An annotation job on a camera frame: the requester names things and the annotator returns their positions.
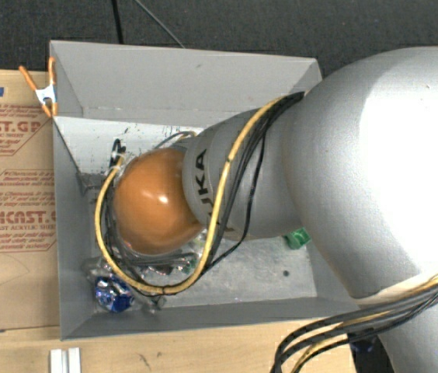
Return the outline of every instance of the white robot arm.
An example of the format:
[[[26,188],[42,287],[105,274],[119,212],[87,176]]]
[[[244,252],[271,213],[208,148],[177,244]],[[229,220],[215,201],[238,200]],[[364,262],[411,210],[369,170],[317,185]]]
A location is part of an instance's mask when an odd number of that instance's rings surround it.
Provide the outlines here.
[[[230,178],[242,174],[226,183],[224,200],[236,195],[224,237],[268,238],[304,226],[357,304],[437,273],[438,47],[364,59],[283,103],[249,159],[231,163]],[[254,114],[176,143],[187,217],[203,226],[226,154]],[[200,229],[196,221],[189,228]],[[137,251],[137,239],[132,244]],[[397,373],[438,373],[438,304],[381,340]]]

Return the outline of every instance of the metal clip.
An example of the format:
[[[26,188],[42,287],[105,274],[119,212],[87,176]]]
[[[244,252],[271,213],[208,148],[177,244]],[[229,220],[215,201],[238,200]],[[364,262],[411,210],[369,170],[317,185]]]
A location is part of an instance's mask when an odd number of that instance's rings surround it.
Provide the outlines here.
[[[48,59],[48,79],[49,85],[44,89],[38,89],[37,84],[34,82],[30,73],[22,65],[19,66],[19,71],[23,74],[29,87],[36,93],[38,100],[41,102],[41,108],[48,117],[57,116],[58,103],[57,103],[57,83],[55,80],[55,58],[50,57]]]

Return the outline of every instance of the wooden table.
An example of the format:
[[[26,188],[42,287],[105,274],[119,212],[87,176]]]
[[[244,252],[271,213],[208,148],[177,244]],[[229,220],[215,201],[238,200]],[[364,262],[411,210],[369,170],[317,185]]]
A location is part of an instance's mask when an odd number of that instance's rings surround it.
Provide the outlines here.
[[[17,82],[15,71],[0,71],[0,84]],[[99,337],[61,342],[57,326],[0,332],[0,373],[48,372],[55,348],[80,347],[85,373],[268,372],[277,344],[308,321],[219,329]],[[348,347],[309,362],[304,373],[355,373]]]

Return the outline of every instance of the gray box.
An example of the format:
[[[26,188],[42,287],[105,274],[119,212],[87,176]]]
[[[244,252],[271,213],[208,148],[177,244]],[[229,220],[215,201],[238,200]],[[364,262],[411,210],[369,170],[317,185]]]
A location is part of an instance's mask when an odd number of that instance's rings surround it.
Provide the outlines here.
[[[100,312],[81,266],[99,256],[95,190],[115,138],[134,153],[158,129],[209,127],[321,81],[315,59],[53,41],[59,117],[54,126],[61,338],[199,329],[314,318],[355,309],[310,243],[247,242],[164,308]]]

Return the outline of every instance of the cable bundle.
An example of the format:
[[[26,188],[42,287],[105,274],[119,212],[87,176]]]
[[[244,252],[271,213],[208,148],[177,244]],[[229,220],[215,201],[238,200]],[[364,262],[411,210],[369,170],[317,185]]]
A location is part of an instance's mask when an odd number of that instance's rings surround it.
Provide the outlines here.
[[[196,269],[191,273],[189,277],[187,277],[184,281],[179,282],[178,284],[172,284],[167,286],[157,286],[152,285],[145,282],[140,277],[134,277],[133,275],[127,274],[117,263],[117,259],[114,258],[113,253],[111,253],[110,245],[103,238],[102,235],[102,216],[103,210],[106,208],[106,199],[107,194],[110,194],[110,189],[113,186],[113,181],[119,172],[121,166],[124,161],[124,153],[121,153],[117,160],[114,159],[113,164],[111,164],[109,168],[109,173],[102,185],[102,189],[100,190],[98,199],[96,201],[95,208],[95,233],[96,240],[100,251],[102,252],[103,258],[113,269],[113,272],[135,290],[145,294],[145,295],[175,295],[181,291],[186,290],[191,285],[196,283],[205,272],[207,272],[210,268],[212,268],[219,261],[224,259],[227,255],[232,253],[236,248],[239,247],[241,241],[238,242],[235,246],[231,247],[227,252],[214,260],[215,254],[219,248],[220,242],[222,240],[222,236],[224,234],[224,230],[226,224],[229,219],[229,215],[231,213],[231,209],[233,207],[233,203],[235,202],[235,196],[238,192],[240,183],[242,181],[243,174],[245,173],[246,167],[249,163],[250,158],[252,157],[253,152],[256,147],[262,141],[261,152],[259,155],[259,160],[257,162],[257,166],[255,168],[255,175],[251,185],[251,192],[249,195],[249,203],[247,205],[246,211],[246,221],[245,228],[242,236],[242,240],[246,237],[247,232],[249,230],[249,221],[250,221],[250,210],[252,207],[252,200],[256,190],[257,179],[259,178],[260,168],[262,165],[262,158],[264,152],[264,144],[266,140],[266,133],[271,127],[271,125],[276,121],[276,119],[285,112],[288,108],[293,106],[296,102],[300,101],[304,96],[303,92],[297,92],[295,94],[285,96],[283,98],[275,99],[271,103],[266,104],[259,110],[257,110],[254,115],[249,119],[247,124],[243,127],[242,131],[236,138],[231,150],[228,154],[227,160],[224,163],[224,168],[222,170],[221,178],[219,180],[219,184],[217,185],[217,192],[214,200],[214,208],[212,210],[212,215],[210,217],[210,223],[207,230],[207,238],[205,241],[205,245],[203,247],[203,254],[198,261]],[[241,147],[244,147],[244,151],[242,153],[242,157],[239,162],[238,170],[235,174],[235,178],[233,181],[233,187],[231,189],[228,202],[226,203],[226,207],[224,208],[221,224],[219,228],[217,228],[217,223],[219,222],[219,214],[221,213],[221,205],[222,200],[225,193],[226,181],[229,176],[229,172],[231,171],[231,165],[238,154],[238,151]],[[106,223],[108,226],[113,225],[112,222],[108,221]]]
[[[438,274],[424,285],[405,292],[396,301],[320,319],[303,326],[288,335],[278,346],[271,373],[281,373],[284,362],[298,351],[307,348],[291,371],[298,373],[316,355],[394,329],[436,304],[438,304]],[[308,336],[290,346],[300,337],[320,329],[326,331]]]

